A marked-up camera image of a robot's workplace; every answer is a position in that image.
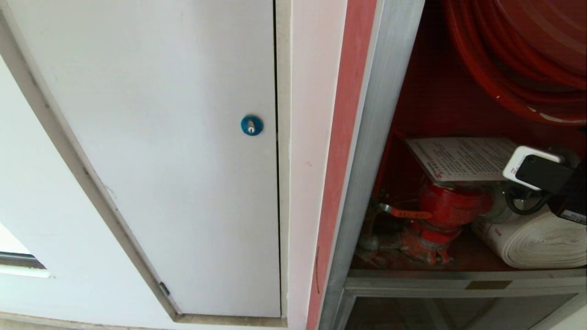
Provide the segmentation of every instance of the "rolled white hose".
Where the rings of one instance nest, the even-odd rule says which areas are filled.
[[[515,268],[574,268],[587,264],[584,225],[555,216],[548,206],[505,223],[473,222],[473,231]]]

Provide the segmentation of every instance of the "black device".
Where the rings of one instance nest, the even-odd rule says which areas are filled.
[[[524,198],[535,192],[512,183],[507,189],[506,202],[513,212],[532,214],[546,204],[557,217],[587,225],[585,161],[574,169],[530,155],[524,159],[515,176],[516,179],[540,188],[542,197],[532,208],[520,210],[514,205],[514,199]]]

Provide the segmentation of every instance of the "red fire hose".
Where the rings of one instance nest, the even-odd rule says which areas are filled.
[[[451,38],[474,79],[516,115],[548,124],[585,125],[584,68],[558,63],[532,47],[496,1],[444,0]],[[510,1],[527,5],[541,0]],[[585,58],[584,43],[576,48]]]

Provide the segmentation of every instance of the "door hinge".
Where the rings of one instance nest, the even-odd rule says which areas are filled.
[[[159,288],[161,289],[161,291],[163,291],[163,294],[165,294],[165,296],[169,297],[169,290],[165,286],[165,283],[159,282]]]

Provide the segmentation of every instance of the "aluminum frame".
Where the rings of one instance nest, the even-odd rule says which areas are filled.
[[[363,82],[365,105],[342,216],[332,242],[319,330],[333,326],[423,9],[424,0],[377,1],[371,38],[375,51],[369,81]]]
[[[17,267],[35,268],[39,270],[46,269],[34,255],[22,254],[22,253],[11,253],[0,251],[0,265],[11,265]]]
[[[587,305],[586,269],[513,272],[350,271],[333,329],[343,330],[358,297],[501,298],[576,294],[531,330],[548,329]],[[507,282],[503,289],[471,289],[475,282]],[[429,312],[436,311],[430,305]]]

